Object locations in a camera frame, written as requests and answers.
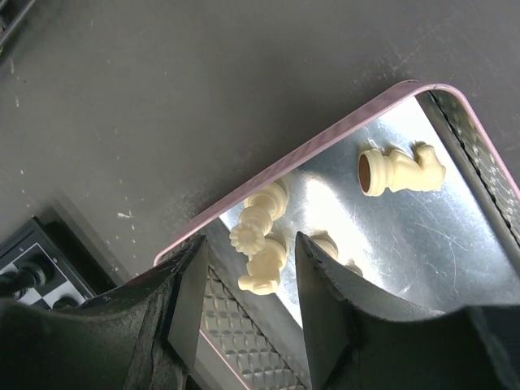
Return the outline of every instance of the scratched metal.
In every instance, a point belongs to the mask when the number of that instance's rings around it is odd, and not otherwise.
[[[359,150],[396,147],[412,154],[420,142],[435,146],[447,167],[441,191],[362,194]],[[470,303],[520,301],[520,283],[499,237],[414,98],[302,164],[284,183],[290,201],[273,232],[284,234],[290,253],[277,295],[300,325],[297,231],[328,232],[340,260],[352,258],[370,282],[419,305],[450,311]],[[242,208],[220,216],[228,229]]]

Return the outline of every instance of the chess piece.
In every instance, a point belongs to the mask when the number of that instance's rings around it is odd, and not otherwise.
[[[388,187],[393,193],[402,189],[440,191],[446,168],[440,164],[431,145],[417,148],[418,161],[400,150],[383,156],[377,149],[359,156],[358,174],[362,191],[368,197],[378,197]]]
[[[265,235],[273,222],[285,214],[288,195],[277,183],[271,183],[244,200],[239,223],[229,233],[237,252],[254,256],[265,245]]]
[[[52,310],[73,309],[80,304],[73,297],[65,296],[59,298],[53,305]]]
[[[266,238],[264,248],[249,257],[248,275],[238,279],[240,290],[256,295],[276,293],[281,283],[281,272],[287,265],[287,250],[277,240]]]
[[[30,288],[44,286],[53,276],[48,260],[34,258],[19,266],[18,272],[0,275],[0,297],[20,299]]]
[[[336,243],[328,235],[326,235],[326,236],[320,235],[320,236],[312,237],[312,240],[314,241],[314,243],[317,246],[319,246],[323,250],[323,252],[328,254],[333,260],[336,260],[342,266],[349,268],[352,272],[355,272],[359,276],[363,277],[363,272],[361,271],[361,268],[359,268],[356,265],[356,263],[354,262],[354,260],[352,258],[347,260],[347,262],[342,262],[339,259],[339,252],[338,252]]]
[[[316,243],[317,246],[323,249],[323,252],[325,252],[331,258],[339,262],[338,249],[336,248],[336,245],[331,242],[331,240],[324,240],[323,238],[313,238],[313,241]]]

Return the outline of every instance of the white chess piece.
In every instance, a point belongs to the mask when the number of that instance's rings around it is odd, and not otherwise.
[[[377,149],[359,156],[358,174],[363,193],[378,197],[388,187],[393,193],[402,189],[412,191],[439,191],[446,176],[431,145],[417,148],[418,161],[400,150],[383,156]]]
[[[363,277],[363,272],[361,268],[359,268],[354,260],[350,258],[347,262],[342,262],[339,259],[338,249],[336,248],[335,243],[332,242],[332,239],[325,240],[324,238],[313,238],[313,241],[319,246],[323,252],[328,254],[333,260],[336,260],[342,266],[349,268],[351,271],[355,272],[359,276]]]
[[[237,252],[253,256],[265,245],[265,235],[273,221],[285,214],[288,195],[277,183],[271,183],[244,200],[245,208],[239,223],[229,233],[231,245]]]
[[[321,249],[323,249],[323,252],[328,254],[331,258],[333,258],[337,262],[340,262],[338,260],[338,256],[339,256],[338,249],[329,240],[324,240],[323,238],[313,238],[313,241],[316,243],[317,246],[319,246]]]
[[[248,275],[238,279],[240,290],[256,295],[276,293],[281,282],[281,272],[287,265],[287,250],[277,240],[266,238],[264,248],[249,257]]]

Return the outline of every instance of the black and white chessboard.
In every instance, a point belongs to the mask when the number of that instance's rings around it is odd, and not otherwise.
[[[111,282],[106,280],[106,276],[99,273],[96,274],[96,281],[102,279],[101,283],[94,283],[94,285],[87,283],[78,271],[78,267],[71,262],[72,258],[76,263],[81,262],[79,268],[84,271],[86,265],[84,253],[71,252],[70,245],[65,245],[67,250],[63,250],[59,240],[53,239],[46,230],[48,229],[37,219],[33,219],[0,247],[0,275],[8,271],[18,271],[20,264],[30,258],[47,259],[54,268],[53,278],[43,287],[29,289],[19,299],[20,303],[48,310],[52,309],[59,299],[68,297],[80,305],[113,287]],[[86,274],[92,280],[93,273],[86,272]]]

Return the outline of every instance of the black chess piece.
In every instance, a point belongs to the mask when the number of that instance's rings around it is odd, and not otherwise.
[[[44,286],[53,276],[53,267],[45,258],[32,258],[19,266],[18,272],[0,275],[0,297],[20,299],[30,288]]]
[[[52,310],[71,309],[78,306],[79,304],[74,298],[61,297],[52,305]]]

